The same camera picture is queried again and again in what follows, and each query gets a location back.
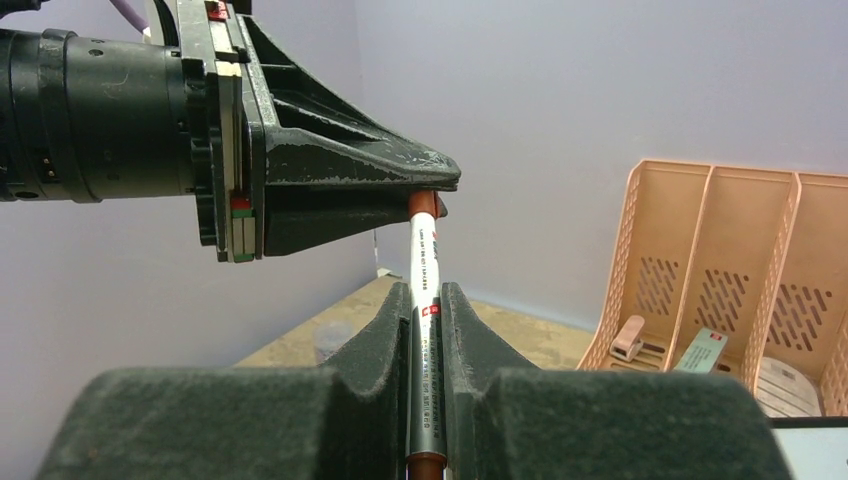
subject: desk organizer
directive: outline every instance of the desk organizer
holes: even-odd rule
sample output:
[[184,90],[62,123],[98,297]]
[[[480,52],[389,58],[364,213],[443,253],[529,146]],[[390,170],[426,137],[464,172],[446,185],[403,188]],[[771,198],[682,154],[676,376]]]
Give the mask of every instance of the desk organizer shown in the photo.
[[[848,415],[848,177],[642,161],[630,174],[601,322],[581,369],[669,371],[698,331],[728,343],[713,372],[755,392],[763,355]],[[609,354],[645,318],[632,362]]]

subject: black plastic housing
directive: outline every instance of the black plastic housing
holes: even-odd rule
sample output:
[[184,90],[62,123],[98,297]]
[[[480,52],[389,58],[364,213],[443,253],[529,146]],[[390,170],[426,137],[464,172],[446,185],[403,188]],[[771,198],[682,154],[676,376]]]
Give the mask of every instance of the black plastic housing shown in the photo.
[[10,13],[38,10],[41,4],[49,0],[0,0],[0,18]]
[[0,30],[0,198],[193,192],[179,51]]

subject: table surface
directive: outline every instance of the table surface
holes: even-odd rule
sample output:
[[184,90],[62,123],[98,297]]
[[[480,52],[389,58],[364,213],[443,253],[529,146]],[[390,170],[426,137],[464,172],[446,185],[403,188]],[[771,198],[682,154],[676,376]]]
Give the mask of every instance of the table surface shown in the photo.
[[[356,332],[377,314],[391,286],[400,281],[385,275],[342,301],[312,317],[297,328],[262,347],[237,364],[240,367],[297,367],[315,365],[312,334],[318,325],[348,321]],[[477,316],[540,368],[571,370],[577,366],[592,340],[592,333],[569,328],[494,307],[471,302]]]

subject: cable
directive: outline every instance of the cable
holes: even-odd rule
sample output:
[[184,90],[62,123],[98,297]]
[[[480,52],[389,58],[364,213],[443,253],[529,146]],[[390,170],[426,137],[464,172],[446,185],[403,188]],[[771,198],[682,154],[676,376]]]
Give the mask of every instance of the cable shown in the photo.
[[144,29],[147,28],[147,20],[144,19],[141,15],[136,13],[136,11],[132,8],[132,6],[127,3],[127,0],[109,0],[112,2],[112,5],[120,12],[121,16],[123,16],[130,25],[133,26],[139,33],[143,33]]
[[153,3],[156,5],[156,14],[159,15],[159,25],[162,27],[162,40],[165,46],[179,47],[180,34],[177,33],[177,24],[171,9],[168,8],[165,0],[153,0]]

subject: ventilation slot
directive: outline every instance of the ventilation slot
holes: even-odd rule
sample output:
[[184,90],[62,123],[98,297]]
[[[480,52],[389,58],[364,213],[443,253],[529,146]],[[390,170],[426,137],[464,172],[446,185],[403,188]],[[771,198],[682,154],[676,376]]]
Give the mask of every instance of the ventilation slot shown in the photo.
[[655,315],[672,315],[672,297],[680,277],[677,262],[654,257],[640,258],[636,308]]
[[695,323],[724,333],[735,332],[750,279],[747,275],[719,270],[704,273]]
[[830,291],[781,284],[774,302],[768,342],[812,352],[823,325],[822,314],[827,312],[831,297]]
[[665,353],[664,347],[661,347],[659,345],[654,345],[653,343],[647,343],[647,342],[642,345],[642,350],[643,351],[647,350],[649,352],[656,352],[656,353],[659,353],[660,355]]

